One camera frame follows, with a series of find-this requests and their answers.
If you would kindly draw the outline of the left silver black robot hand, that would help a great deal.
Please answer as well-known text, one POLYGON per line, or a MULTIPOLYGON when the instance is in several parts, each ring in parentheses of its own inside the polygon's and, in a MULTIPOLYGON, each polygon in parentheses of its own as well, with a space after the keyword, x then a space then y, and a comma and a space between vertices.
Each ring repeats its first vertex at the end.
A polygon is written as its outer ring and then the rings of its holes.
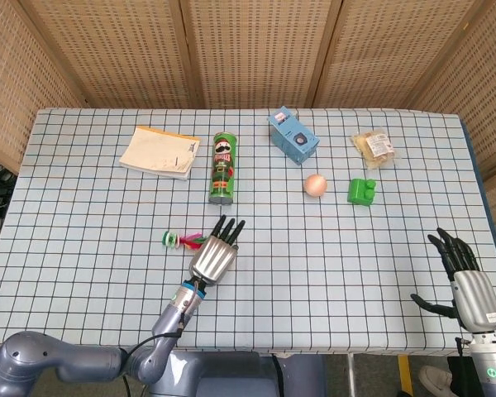
POLYGON ((222 215, 210 236, 190 261, 191 277, 198 279, 200 284, 218 284, 236 259, 238 253, 236 241, 245 224, 245 220, 239 222, 235 218, 227 220, 227 216, 222 215))

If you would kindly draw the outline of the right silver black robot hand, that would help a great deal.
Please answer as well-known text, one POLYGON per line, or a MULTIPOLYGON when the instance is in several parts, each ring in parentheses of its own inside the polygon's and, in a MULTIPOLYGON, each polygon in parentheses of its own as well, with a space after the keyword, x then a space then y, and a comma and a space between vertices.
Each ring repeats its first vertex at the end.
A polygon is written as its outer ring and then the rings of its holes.
POLYGON ((472 249, 458 237, 438 228, 438 237, 429 234, 429 241, 441 255, 441 262, 450 281, 452 305, 432 304, 412 294, 421 309, 447 318, 473 334, 496 331, 496 294, 489 277, 479 268, 472 249))

